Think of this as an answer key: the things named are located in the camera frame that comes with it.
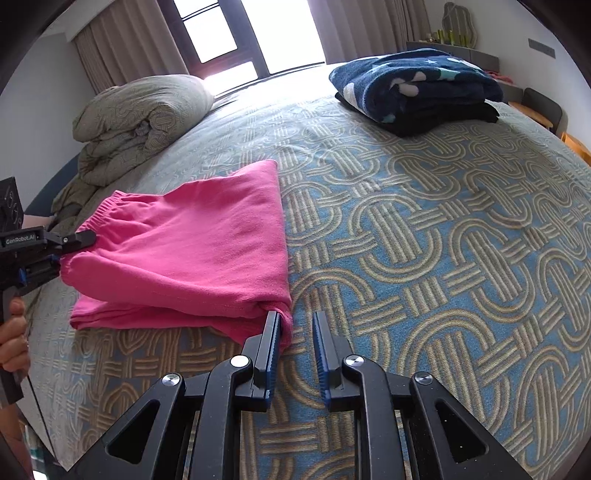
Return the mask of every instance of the elastic waistband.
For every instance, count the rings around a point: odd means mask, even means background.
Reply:
[[[115,207],[121,204],[121,200],[124,200],[129,193],[120,192],[115,190],[110,197],[105,198],[100,205],[97,207],[95,212],[82,224],[78,231],[82,230],[94,230],[97,231],[101,228],[111,216],[111,212]]]

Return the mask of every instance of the finger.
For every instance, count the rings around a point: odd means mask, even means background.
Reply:
[[[4,365],[12,358],[20,355],[23,352],[27,353],[28,351],[29,343],[25,337],[19,335],[18,337],[13,338],[0,346],[0,364]]]
[[[2,368],[7,372],[16,372],[22,370],[23,376],[27,376],[29,368],[31,367],[31,357],[28,352],[23,352],[11,358],[8,362],[2,365]]]
[[[0,345],[7,341],[24,335],[27,331],[27,320],[25,317],[10,317],[8,321],[0,325]]]
[[[25,315],[25,303],[21,297],[14,297],[10,301],[10,313],[19,317]]]

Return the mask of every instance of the folded blanket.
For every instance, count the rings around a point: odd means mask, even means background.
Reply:
[[[82,293],[70,322],[85,327],[212,326],[238,343],[267,311],[291,339],[287,247],[277,164],[266,160],[165,195],[115,192],[80,227],[96,243],[61,258]]]
[[[344,97],[337,92],[335,98],[348,110],[362,113],[351,105]],[[459,122],[461,120],[482,120],[495,124],[499,119],[499,112],[490,103],[478,102],[470,105],[439,105],[426,108],[413,113],[400,113],[391,124],[375,122],[376,125],[392,132],[398,137],[412,137],[420,135],[445,122]]]
[[[197,125],[212,105],[213,95],[191,75],[146,77],[104,90],[73,122],[74,139],[88,143],[78,158],[78,175],[54,199],[51,211],[70,203],[83,206],[98,187]]]
[[[335,68],[330,81],[351,105],[382,123],[439,105],[503,100],[501,87],[482,69],[432,48],[350,61]]]

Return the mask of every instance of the interlocking pattern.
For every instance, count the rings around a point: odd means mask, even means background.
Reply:
[[[294,339],[270,412],[243,416],[242,477],[352,478],[351,415],[327,414],[318,389],[311,315],[323,309],[386,370],[433,372],[548,478],[591,427],[588,167],[504,105],[497,124],[399,139],[344,110],[327,73],[238,94],[101,190],[80,221],[115,189],[164,193],[274,158]],[[158,377],[205,372],[240,350],[211,329],[75,332],[75,299],[59,281],[45,286],[31,337],[31,375],[68,467]]]

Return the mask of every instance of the curtain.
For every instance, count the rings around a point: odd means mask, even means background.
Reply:
[[[189,73],[156,0],[116,0],[74,43],[96,93],[142,77]]]
[[[430,32],[424,0],[308,0],[326,63],[406,50]]]

